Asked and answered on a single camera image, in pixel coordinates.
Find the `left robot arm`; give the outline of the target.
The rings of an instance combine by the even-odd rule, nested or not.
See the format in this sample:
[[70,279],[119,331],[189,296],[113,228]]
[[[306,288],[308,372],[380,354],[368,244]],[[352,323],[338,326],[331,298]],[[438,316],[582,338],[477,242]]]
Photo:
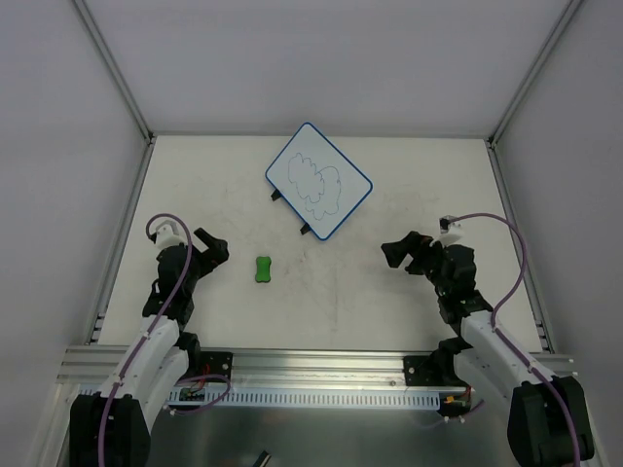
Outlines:
[[74,400],[69,420],[72,466],[143,466],[151,431],[170,391],[183,379],[202,377],[197,335],[185,330],[198,282],[229,259],[228,243],[202,228],[203,250],[171,222],[149,238],[158,248],[157,277],[133,343],[113,373],[91,395]]

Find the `green whiteboard eraser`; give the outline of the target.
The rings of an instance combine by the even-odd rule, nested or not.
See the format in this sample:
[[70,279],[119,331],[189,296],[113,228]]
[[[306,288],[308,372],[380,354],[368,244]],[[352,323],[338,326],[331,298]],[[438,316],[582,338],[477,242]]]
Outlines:
[[269,256],[258,256],[255,261],[256,272],[254,279],[257,283],[269,283],[272,280],[272,259]]

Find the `blue framed whiteboard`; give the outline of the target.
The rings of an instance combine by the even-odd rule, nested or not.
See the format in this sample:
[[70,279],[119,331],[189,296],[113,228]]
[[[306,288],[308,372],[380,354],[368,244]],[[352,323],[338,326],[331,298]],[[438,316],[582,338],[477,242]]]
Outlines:
[[321,241],[329,239],[374,189],[371,179],[310,122],[296,130],[265,177]]

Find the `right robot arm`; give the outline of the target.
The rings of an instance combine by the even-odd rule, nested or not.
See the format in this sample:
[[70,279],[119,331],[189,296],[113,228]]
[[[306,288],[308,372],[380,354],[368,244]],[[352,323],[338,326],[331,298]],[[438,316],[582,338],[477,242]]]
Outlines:
[[403,267],[433,285],[440,315],[455,332],[430,354],[425,376],[474,388],[505,420],[508,445],[521,466],[578,466],[594,456],[580,382],[557,376],[493,322],[494,309],[476,287],[471,248],[410,232],[381,249],[391,268]]

